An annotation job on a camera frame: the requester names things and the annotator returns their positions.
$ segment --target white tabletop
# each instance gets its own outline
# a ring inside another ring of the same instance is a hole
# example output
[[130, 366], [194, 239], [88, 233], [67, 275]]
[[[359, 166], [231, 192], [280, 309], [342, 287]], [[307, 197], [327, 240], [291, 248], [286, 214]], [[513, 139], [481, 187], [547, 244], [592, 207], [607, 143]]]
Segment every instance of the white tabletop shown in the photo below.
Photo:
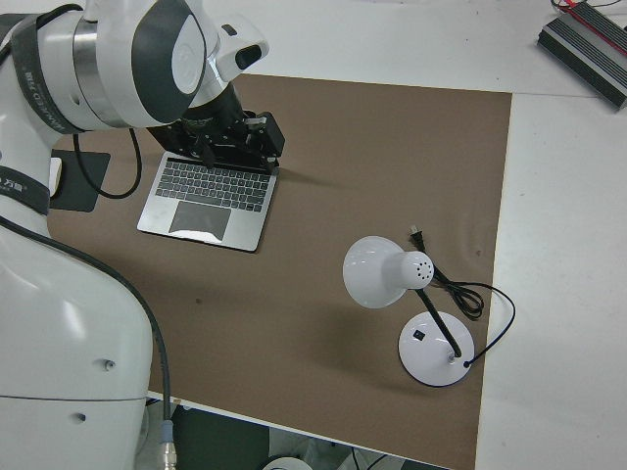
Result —
[[[267, 36], [253, 73], [514, 93], [495, 284], [519, 316], [487, 354], [476, 468], [627, 468], [627, 115], [536, 46], [549, 0], [205, 3]], [[490, 334], [507, 316], [495, 299]]]

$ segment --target laptop trackpad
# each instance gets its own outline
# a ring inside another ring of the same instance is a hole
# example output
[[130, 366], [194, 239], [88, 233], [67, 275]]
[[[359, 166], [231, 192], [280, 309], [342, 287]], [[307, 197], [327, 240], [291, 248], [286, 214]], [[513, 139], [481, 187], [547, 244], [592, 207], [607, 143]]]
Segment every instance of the laptop trackpad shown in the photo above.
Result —
[[230, 215], [231, 209], [180, 202], [176, 207], [169, 233], [178, 231], [205, 232], [213, 234], [222, 241]]

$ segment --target brown table mat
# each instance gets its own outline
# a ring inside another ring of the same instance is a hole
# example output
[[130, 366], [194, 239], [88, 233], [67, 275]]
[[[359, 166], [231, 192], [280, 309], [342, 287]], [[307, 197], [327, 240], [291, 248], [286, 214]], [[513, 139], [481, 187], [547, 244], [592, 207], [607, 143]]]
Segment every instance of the brown table mat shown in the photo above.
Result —
[[[109, 263], [143, 293], [165, 333], [177, 397], [473, 468], [482, 361], [449, 388], [415, 382], [397, 345], [405, 323], [424, 311], [419, 298], [361, 308], [345, 291], [342, 261], [366, 235], [409, 250], [416, 224], [449, 277], [490, 282], [510, 95], [256, 75], [236, 86], [244, 107], [271, 111], [287, 139], [255, 254], [136, 230], [162, 153], [145, 131], [137, 193], [100, 198], [93, 213], [53, 211], [53, 236]], [[82, 144], [112, 154], [106, 189], [132, 183], [125, 131], [88, 134]], [[59, 145], [69, 147], [69, 139]], [[487, 312], [467, 321], [442, 292], [429, 292], [464, 321], [479, 351]], [[153, 362], [151, 389], [160, 391]]]

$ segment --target laptop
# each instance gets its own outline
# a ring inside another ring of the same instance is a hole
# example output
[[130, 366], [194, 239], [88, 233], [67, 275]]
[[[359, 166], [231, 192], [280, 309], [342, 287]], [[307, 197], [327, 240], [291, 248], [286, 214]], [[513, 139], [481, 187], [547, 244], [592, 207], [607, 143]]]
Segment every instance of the laptop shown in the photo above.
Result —
[[165, 152], [139, 218], [142, 232], [253, 252], [279, 168], [271, 174]]

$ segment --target round white base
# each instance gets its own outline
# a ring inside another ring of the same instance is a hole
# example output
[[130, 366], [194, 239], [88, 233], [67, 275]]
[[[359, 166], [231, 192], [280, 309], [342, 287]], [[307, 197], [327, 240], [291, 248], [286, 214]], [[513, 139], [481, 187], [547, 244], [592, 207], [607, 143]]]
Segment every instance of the round white base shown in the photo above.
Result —
[[399, 338], [399, 355], [406, 371], [432, 387], [446, 387], [461, 380], [470, 370], [463, 363], [474, 357], [474, 342], [465, 325], [448, 313], [440, 311], [440, 316], [458, 342], [461, 357], [455, 357], [428, 311], [412, 318]]
[[280, 457], [272, 460], [262, 470], [312, 470], [312, 467], [298, 458]]

